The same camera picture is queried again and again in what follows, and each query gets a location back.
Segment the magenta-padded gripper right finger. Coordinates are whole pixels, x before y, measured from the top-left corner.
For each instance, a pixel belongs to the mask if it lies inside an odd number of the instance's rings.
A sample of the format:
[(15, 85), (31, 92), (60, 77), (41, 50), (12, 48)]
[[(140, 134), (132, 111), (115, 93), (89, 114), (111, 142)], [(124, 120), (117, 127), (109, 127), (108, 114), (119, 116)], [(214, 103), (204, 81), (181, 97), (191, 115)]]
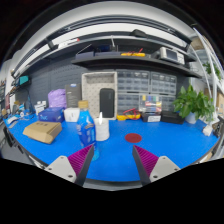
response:
[(158, 157), (137, 145), (133, 146), (132, 155), (143, 186), (180, 170), (167, 156)]

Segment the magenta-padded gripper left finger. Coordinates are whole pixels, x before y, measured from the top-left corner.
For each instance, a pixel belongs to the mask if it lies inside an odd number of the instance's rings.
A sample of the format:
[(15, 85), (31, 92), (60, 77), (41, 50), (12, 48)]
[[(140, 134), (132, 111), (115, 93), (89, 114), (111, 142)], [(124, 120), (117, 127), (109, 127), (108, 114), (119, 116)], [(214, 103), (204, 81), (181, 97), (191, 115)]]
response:
[(48, 165), (45, 170), (82, 186), (85, 182), (93, 155), (94, 146), (89, 145), (68, 157), (59, 156), (50, 165)]

